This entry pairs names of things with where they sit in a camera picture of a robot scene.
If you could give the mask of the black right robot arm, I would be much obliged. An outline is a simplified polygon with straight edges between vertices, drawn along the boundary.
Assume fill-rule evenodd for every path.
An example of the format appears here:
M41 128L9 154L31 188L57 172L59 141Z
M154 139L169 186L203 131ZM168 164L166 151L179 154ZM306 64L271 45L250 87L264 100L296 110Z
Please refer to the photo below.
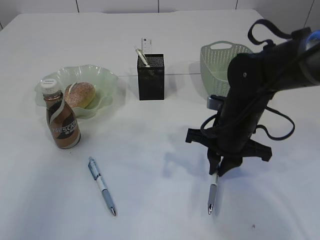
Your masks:
M199 129L189 129L186 142L207 148L209 174L224 175L246 157L267 162L272 149L252 140L259 120L280 91L318 86L320 83L320 33L309 28L294 31L290 40L267 44L259 53L240 53L227 70L227 96L211 95L216 113Z

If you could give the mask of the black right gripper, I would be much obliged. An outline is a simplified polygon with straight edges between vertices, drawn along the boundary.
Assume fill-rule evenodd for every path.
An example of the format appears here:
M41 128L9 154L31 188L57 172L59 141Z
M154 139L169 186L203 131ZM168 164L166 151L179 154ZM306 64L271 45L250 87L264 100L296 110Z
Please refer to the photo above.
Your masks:
M222 177L231 169L240 167L245 157L258 157L268 162L272 149L251 139L268 102L260 101L249 114L236 126L220 130L208 137L200 129L189 128L186 142L196 142L207 147L209 174L217 173Z

